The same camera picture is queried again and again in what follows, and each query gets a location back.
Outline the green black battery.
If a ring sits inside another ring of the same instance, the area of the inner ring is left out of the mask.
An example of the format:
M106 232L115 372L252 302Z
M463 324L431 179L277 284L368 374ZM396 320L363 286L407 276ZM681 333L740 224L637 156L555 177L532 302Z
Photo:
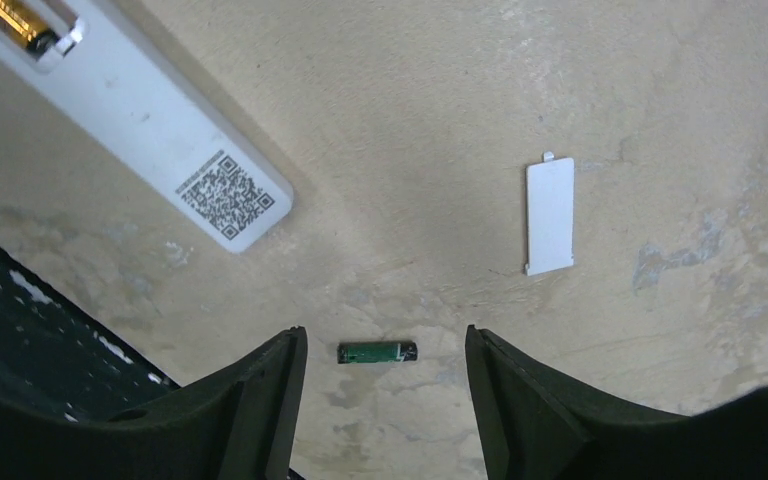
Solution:
M348 342L337 347L339 364L404 363L418 360L412 341Z

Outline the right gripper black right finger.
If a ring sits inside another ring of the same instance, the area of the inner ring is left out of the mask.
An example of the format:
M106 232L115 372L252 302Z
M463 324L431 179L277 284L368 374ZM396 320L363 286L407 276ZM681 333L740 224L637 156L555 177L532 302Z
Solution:
M768 386L683 416L619 398L490 330L465 337L491 479L768 479Z

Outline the gold battery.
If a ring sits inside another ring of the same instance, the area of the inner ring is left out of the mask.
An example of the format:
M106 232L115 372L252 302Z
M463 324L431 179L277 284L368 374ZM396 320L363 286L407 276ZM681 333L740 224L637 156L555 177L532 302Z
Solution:
M48 23L23 1L0 0L0 30L35 58L60 40Z

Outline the white remote control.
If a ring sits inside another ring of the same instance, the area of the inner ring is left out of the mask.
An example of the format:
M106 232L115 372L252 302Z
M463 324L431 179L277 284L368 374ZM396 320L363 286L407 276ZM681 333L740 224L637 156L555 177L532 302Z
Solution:
M291 184L110 1L23 1L60 37L0 61L222 247L241 253L292 209Z

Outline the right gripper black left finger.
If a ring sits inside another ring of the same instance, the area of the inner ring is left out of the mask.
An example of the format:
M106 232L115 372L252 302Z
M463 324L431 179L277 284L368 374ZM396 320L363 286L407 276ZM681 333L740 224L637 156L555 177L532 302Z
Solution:
M0 479L294 479L307 333L104 421L71 422L0 399Z

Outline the white battery cover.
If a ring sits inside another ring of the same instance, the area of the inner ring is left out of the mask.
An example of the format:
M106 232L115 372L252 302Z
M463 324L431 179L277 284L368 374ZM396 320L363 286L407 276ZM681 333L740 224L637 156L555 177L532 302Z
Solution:
M575 161L546 151L525 172L525 274L535 276L574 264Z

